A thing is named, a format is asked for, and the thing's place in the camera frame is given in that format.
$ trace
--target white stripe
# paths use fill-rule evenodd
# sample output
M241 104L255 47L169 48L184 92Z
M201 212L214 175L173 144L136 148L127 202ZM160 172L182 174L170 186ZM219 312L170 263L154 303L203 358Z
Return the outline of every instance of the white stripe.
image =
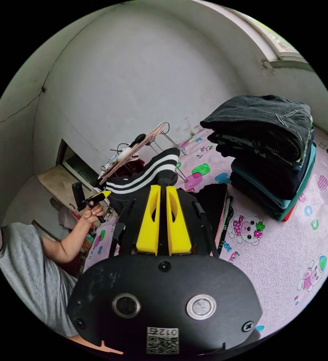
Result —
M170 155L167 155L163 158L161 158L160 160L156 161L147 171L145 171L145 173L139 177L138 179L135 179L134 181L128 183L128 184L124 184L124 185L119 185L119 184L115 184L115 183L111 183L111 182L106 182L106 187L115 187L115 188L128 188L128 187L131 187L133 186L134 184L138 183L138 182L141 182L146 176L148 176L148 173L150 173L158 164L160 163L164 163L166 161L177 161L179 160L179 157L175 154L170 154Z
M137 185L134 188L125 189L123 191L118 191L117 189L113 189L113 188L108 187L107 184L106 184L106 190L107 191L112 191L113 193L116 193L116 194L132 193L132 192L137 191L140 188L143 188L145 185L150 183L155 178L156 174L159 173L160 171L162 171L162 170L171 170L171 171L174 172L175 167L176 166L172 165L172 164L165 164L165 165L162 165L161 167L158 167L148 179L146 179L143 183Z

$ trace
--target yellow bracket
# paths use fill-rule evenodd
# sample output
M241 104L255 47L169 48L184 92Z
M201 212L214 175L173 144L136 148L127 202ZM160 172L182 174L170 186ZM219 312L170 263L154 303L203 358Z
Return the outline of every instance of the yellow bracket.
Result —
M159 217L160 217L160 186L150 187L149 198L144 212L143 221L137 240L137 251L158 254L159 242Z
M101 191L100 193L94 194L93 196L89 197L88 201L90 202L91 200L93 200L95 198L101 198L101 196L104 196L104 199L108 198L110 193L111 193L111 191Z
M167 228L169 256L191 251L191 242L175 187L167 187Z

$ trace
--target dark gray shirt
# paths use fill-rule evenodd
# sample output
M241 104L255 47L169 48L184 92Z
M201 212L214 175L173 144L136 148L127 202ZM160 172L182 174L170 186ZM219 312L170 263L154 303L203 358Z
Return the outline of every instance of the dark gray shirt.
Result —
M44 255L34 226L12 223L2 227L0 268L21 301L48 327L75 336L66 306L77 281Z

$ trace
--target hand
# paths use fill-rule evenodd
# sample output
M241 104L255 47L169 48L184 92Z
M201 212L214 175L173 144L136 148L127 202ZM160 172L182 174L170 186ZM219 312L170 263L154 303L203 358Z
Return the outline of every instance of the hand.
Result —
M90 208L89 206L86 206L84 210L82 211L82 216L90 223L95 223L98 221L98 216L104 215L104 210L100 206L100 204L95 205L94 207Z

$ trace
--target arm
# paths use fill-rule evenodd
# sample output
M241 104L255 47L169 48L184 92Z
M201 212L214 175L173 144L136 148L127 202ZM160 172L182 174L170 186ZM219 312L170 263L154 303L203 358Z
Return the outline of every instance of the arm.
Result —
M97 216L101 215L103 209L99 205L91 209L86 207L72 232L61 242L42 237L45 256L55 263L71 262L80 252L91 225L98 220Z

